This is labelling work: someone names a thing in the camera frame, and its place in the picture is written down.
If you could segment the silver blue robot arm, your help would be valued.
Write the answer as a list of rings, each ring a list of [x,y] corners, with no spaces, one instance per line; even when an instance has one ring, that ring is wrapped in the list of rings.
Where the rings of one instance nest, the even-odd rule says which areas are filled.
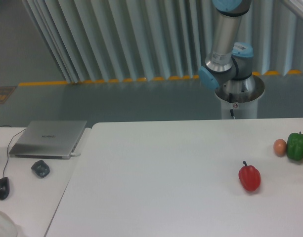
[[[200,80],[216,89],[253,72],[303,73],[303,0],[214,0],[217,23]]]

